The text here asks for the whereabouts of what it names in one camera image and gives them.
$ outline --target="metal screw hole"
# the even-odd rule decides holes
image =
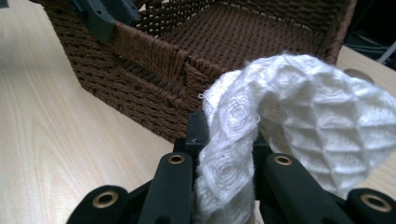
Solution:
[[[361,195],[361,201],[366,204],[367,206],[373,208],[376,211],[379,212],[390,212],[392,210],[392,207],[390,204],[383,200],[382,198],[374,195],[374,194],[362,194]]]
[[[181,164],[184,160],[184,157],[181,155],[173,155],[168,158],[169,163],[172,164]]]
[[[119,198],[119,194],[114,190],[104,191],[93,198],[92,205],[97,208],[106,208],[112,205]]]
[[[278,163],[280,165],[291,165],[292,164],[292,160],[285,156],[277,156],[277,157],[275,157],[275,161],[276,161],[276,163]]]

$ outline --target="wooden table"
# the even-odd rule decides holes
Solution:
[[[132,190],[150,180],[172,144],[84,91],[40,5],[0,9],[0,223],[65,223],[102,185]],[[396,95],[396,73],[343,48]],[[360,184],[396,198],[396,154]]]

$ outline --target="brown wicker basket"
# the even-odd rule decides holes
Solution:
[[[335,63],[356,0],[135,1],[136,28],[92,37],[64,0],[41,0],[81,86],[172,141],[222,73],[284,50]]]

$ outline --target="white textured cloth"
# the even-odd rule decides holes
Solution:
[[[342,197],[396,148],[395,99],[308,55],[259,59],[224,74],[203,97],[210,141],[197,168],[197,223],[251,217],[258,130]]]

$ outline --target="black plastic part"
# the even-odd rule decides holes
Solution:
[[[187,123],[186,153],[188,153],[196,167],[198,155],[209,142],[209,130],[204,110],[192,113]]]
[[[71,0],[91,35],[106,43],[113,33],[115,22],[100,0]]]
[[[70,0],[70,3],[91,35],[103,43],[113,34],[114,19],[128,25],[136,25],[138,20],[132,0]]]
[[[102,193],[115,192],[117,194],[117,200],[107,207],[96,207],[94,206],[94,200],[96,197],[100,196]],[[105,203],[109,200],[105,196],[103,197]],[[85,198],[81,201],[78,207],[75,209],[73,214],[67,221],[68,224],[114,224],[120,223],[125,219],[128,214],[125,213],[125,206],[128,203],[128,192],[120,187],[116,186],[102,186],[101,188],[91,191]]]
[[[129,213],[128,220],[123,220],[121,223],[136,224],[139,220],[140,213],[143,209],[143,204],[149,193],[151,181],[131,191],[128,195],[128,205],[125,210]]]
[[[353,223],[332,196],[293,157],[278,153],[268,156],[264,175],[289,223]]]
[[[2,7],[8,7],[8,1],[7,0],[0,0],[0,8]]]
[[[116,21],[129,26],[136,26],[139,11],[133,0],[102,0],[102,2]]]
[[[182,152],[160,160],[140,214],[139,224],[190,223],[192,159]]]
[[[264,178],[264,162],[265,159],[273,152],[265,138],[259,133],[253,143],[253,162],[254,162],[254,186],[256,192],[256,200],[268,199],[270,188]]]
[[[368,196],[366,201],[362,199],[364,196]],[[346,200],[346,211],[355,223],[396,223],[396,202],[388,195],[373,189],[350,191]]]

